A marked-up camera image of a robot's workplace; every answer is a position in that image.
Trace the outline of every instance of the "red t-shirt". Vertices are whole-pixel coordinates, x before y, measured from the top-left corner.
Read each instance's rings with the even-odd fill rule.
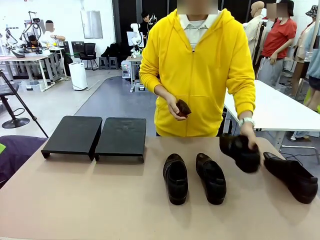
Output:
[[[271,55],[279,49],[283,44],[285,44],[289,39],[293,39],[296,36],[297,24],[291,18],[288,21],[280,25],[280,20],[274,24],[273,28],[266,37],[262,56],[271,57]],[[288,48],[279,52],[278,59],[284,59],[287,56]]]

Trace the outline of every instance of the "purple cloth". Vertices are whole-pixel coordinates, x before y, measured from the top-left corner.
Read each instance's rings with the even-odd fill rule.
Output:
[[[5,149],[0,153],[0,188],[45,143],[47,138],[33,136],[1,136]]]

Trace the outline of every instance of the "tripod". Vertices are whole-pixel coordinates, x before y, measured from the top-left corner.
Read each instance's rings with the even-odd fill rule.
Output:
[[[48,135],[46,134],[46,132],[44,131],[44,129],[41,127],[41,125],[38,123],[37,121],[37,117],[34,116],[32,114],[32,112],[30,111],[30,109],[27,107],[27,105],[25,104],[25,102],[22,100],[22,98],[19,96],[19,94],[17,93],[17,91],[15,90],[15,88],[11,85],[11,83],[9,82],[9,80],[7,79],[7,77],[5,76],[5,74],[3,73],[2,69],[0,69],[0,77],[2,77],[5,81],[5,83],[8,85],[8,87],[11,89],[11,91],[13,92],[13,94],[16,96],[16,98],[19,100],[19,102],[22,104],[22,106],[24,107],[24,109],[28,112],[28,114],[30,115],[30,117],[32,118],[33,121],[35,121],[35,123],[39,126],[39,128],[41,129],[41,131],[43,132],[43,134],[48,138]]]

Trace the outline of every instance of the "black leather shoe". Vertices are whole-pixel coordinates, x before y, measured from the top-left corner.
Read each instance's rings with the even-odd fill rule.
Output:
[[[315,199],[318,178],[312,176],[298,161],[282,160],[270,152],[263,155],[265,168],[284,182],[295,199],[303,204],[309,204]]]
[[[196,156],[195,168],[202,180],[208,202],[214,205],[222,204],[227,193],[226,179],[222,169],[203,153]]]
[[[245,173],[255,173],[260,166],[260,152],[257,145],[254,149],[248,147],[246,136],[222,135],[220,137],[220,150],[235,160],[235,164]]]
[[[165,161],[163,177],[169,200],[174,205],[184,204],[188,193],[187,168],[183,159],[176,153]]]

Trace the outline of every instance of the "person's right hand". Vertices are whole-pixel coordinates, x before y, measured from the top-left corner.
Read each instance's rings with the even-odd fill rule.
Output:
[[[172,116],[178,120],[178,121],[184,121],[186,120],[183,116],[178,116],[178,113],[180,112],[179,108],[177,107],[177,99],[172,94],[168,93],[165,97],[166,103],[169,107],[169,112],[172,114]]]

